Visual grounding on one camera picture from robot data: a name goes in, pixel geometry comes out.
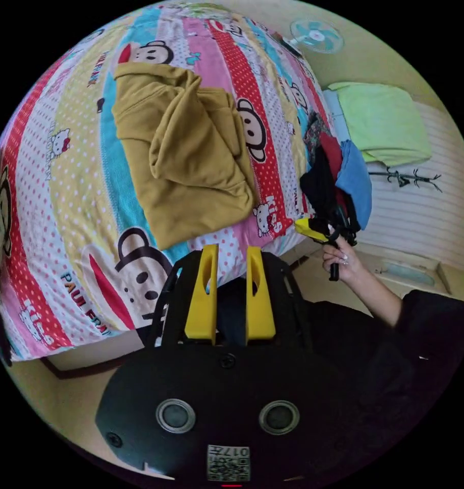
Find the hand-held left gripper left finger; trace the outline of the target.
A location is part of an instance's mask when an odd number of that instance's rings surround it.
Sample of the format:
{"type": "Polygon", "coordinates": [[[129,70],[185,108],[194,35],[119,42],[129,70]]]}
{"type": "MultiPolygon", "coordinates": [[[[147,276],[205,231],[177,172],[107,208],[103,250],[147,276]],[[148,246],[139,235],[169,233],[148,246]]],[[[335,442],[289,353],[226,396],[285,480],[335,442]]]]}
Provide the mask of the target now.
{"type": "Polygon", "coordinates": [[[189,340],[216,344],[218,246],[209,244],[200,253],[191,295],[185,334],[189,340]]]}

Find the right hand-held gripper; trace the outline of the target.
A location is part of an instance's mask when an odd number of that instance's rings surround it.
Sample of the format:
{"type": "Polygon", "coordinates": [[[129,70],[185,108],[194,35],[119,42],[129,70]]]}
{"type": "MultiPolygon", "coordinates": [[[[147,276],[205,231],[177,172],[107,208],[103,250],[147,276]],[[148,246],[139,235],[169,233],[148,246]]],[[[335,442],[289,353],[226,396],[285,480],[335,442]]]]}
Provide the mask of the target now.
{"type": "MultiPolygon", "coordinates": [[[[343,208],[338,204],[326,215],[297,219],[294,228],[298,234],[312,239],[321,244],[322,247],[324,244],[334,241],[339,235],[342,235],[350,246],[353,244],[353,233],[348,218],[343,208]]],[[[339,279],[339,266],[332,265],[328,273],[332,274],[333,269],[337,270],[335,277],[341,281],[339,279]]]]}

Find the person's right hand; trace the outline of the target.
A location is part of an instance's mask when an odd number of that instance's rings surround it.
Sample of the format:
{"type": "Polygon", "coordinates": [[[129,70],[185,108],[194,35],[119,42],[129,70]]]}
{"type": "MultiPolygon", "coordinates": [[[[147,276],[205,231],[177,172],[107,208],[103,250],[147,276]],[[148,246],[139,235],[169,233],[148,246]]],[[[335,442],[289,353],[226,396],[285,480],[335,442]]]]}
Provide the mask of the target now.
{"type": "Polygon", "coordinates": [[[332,265],[339,266],[339,279],[348,286],[354,285],[367,271],[352,246],[342,235],[322,247],[323,268],[330,271],[332,265]]]}

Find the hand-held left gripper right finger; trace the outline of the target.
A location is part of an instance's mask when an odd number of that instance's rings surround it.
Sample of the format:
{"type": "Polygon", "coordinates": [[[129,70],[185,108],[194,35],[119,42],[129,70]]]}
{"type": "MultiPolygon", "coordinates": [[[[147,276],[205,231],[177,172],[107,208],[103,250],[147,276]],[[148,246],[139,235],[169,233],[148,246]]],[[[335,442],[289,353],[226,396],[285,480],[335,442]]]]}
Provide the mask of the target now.
{"type": "Polygon", "coordinates": [[[271,340],[275,334],[262,251],[259,247],[249,247],[246,257],[246,342],[271,340]]]}

